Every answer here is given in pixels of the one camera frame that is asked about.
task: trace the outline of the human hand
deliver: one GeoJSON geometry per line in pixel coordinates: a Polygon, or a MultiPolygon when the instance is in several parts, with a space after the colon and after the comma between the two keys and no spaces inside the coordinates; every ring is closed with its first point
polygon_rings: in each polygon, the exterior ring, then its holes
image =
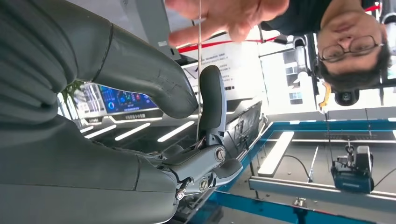
{"type": "MultiPolygon", "coordinates": [[[[165,4],[189,19],[199,17],[199,0],[166,0],[165,4]]],[[[225,30],[233,41],[243,41],[253,26],[283,14],[289,0],[201,0],[202,40],[225,30]]],[[[175,31],[169,35],[172,46],[198,42],[198,26],[175,31]]]]}

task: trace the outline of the dark hair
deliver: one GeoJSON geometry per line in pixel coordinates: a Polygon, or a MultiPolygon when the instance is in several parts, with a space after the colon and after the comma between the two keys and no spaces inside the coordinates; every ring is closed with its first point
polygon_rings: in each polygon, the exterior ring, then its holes
{"type": "Polygon", "coordinates": [[[325,64],[319,60],[319,75],[338,91],[352,91],[372,86],[379,82],[381,71],[388,70],[390,61],[389,46],[387,41],[383,41],[383,43],[384,45],[381,47],[381,51],[378,54],[377,63],[372,69],[334,75],[329,73],[325,64]]]}

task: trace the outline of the person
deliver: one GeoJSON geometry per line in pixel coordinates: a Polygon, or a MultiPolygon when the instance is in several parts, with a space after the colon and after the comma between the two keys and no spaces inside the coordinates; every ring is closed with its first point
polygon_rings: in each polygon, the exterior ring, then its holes
{"type": "MultiPolygon", "coordinates": [[[[201,0],[202,40],[225,30],[243,41],[265,21],[284,35],[318,33],[318,71],[334,89],[350,91],[379,81],[390,53],[385,26],[365,13],[373,0],[201,0]]],[[[196,19],[199,0],[166,0],[166,6],[196,19]]],[[[198,42],[198,27],[170,34],[173,46],[198,42]]]]}

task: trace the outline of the blue screen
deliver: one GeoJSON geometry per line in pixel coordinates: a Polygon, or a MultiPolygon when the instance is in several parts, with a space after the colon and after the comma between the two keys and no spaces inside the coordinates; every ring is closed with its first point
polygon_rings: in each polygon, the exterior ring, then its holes
{"type": "Polygon", "coordinates": [[[140,93],[124,92],[99,86],[107,113],[132,112],[157,108],[151,99],[140,93]]]}

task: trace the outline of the metal screw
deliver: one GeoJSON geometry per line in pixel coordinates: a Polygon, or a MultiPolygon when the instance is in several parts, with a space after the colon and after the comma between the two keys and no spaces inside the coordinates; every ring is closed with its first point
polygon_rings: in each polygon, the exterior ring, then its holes
{"type": "Polygon", "coordinates": [[[199,183],[199,189],[200,190],[206,190],[208,188],[208,180],[207,179],[202,179],[201,183],[199,183]]]}
{"type": "Polygon", "coordinates": [[[178,199],[179,201],[182,200],[183,197],[184,197],[184,193],[183,193],[183,192],[180,192],[180,193],[177,194],[177,199],[178,199]]]}
{"type": "Polygon", "coordinates": [[[223,148],[219,147],[216,150],[216,160],[218,162],[221,162],[224,160],[224,158],[226,157],[226,152],[224,151],[223,148]]]}

